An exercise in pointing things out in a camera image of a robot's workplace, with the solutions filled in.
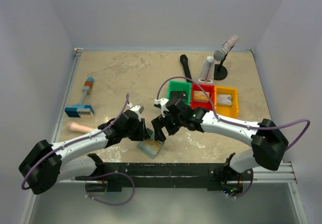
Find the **gold credit card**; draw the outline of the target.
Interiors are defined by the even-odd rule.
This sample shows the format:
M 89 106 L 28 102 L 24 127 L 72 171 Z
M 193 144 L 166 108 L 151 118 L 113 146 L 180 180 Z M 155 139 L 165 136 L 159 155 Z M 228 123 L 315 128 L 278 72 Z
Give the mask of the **gold credit card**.
M 150 139 L 147 139 L 144 143 L 143 143 L 143 146 L 148 150 L 150 151 L 151 153 L 153 154 L 157 154 L 159 152 L 159 150 L 161 149 L 162 147 L 162 144 L 158 141 L 155 141 L 155 140 L 150 140 Z

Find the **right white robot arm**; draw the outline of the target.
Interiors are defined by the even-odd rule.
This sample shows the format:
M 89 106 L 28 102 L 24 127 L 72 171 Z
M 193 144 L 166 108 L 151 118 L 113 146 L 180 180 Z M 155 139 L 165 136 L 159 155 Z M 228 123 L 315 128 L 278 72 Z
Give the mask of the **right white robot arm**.
M 257 123 L 216 116 L 206 108 L 192 109 L 177 97 L 156 99 L 154 106 L 161 111 L 152 120 L 157 141 L 165 141 L 164 128 L 169 135 L 174 135 L 184 127 L 190 131 L 223 135 L 248 145 L 248 150 L 232 154 L 227 160 L 226 165 L 236 173 L 256 167 L 276 171 L 288 147 L 288 140 L 269 119 Z

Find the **black VIP card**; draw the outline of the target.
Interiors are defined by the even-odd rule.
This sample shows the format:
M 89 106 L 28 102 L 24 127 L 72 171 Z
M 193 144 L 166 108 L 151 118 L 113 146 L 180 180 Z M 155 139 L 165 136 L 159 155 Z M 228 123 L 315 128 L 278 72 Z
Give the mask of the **black VIP card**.
M 177 97 L 183 101 L 188 99 L 186 91 L 171 91 L 170 92 L 170 99 Z

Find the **sage green card holder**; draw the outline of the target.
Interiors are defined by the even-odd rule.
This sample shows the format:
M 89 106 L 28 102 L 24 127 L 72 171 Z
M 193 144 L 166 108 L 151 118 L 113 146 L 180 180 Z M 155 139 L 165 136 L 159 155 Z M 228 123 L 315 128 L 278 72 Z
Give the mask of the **sage green card holder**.
M 154 159 L 159 151 L 163 148 L 165 142 L 164 141 L 155 141 L 154 140 L 154 132 L 151 129 L 147 129 L 147 134 L 149 136 L 148 139 L 139 142 L 137 145 L 138 149 L 140 149 L 143 153 L 145 153 L 150 158 Z

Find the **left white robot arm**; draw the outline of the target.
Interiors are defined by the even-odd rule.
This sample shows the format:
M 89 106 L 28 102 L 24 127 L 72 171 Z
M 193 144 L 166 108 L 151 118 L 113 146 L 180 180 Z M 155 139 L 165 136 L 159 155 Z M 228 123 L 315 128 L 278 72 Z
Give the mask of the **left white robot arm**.
M 22 189 L 35 195 L 49 190 L 56 182 L 72 177 L 93 176 L 103 171 L 103 162 L 92 154 L 118 144 L 122 139 L 148 138 L 142 106 L 134 106 L 93 131 L 63 142 L 39 141 L 19 165 L 24 177 Z

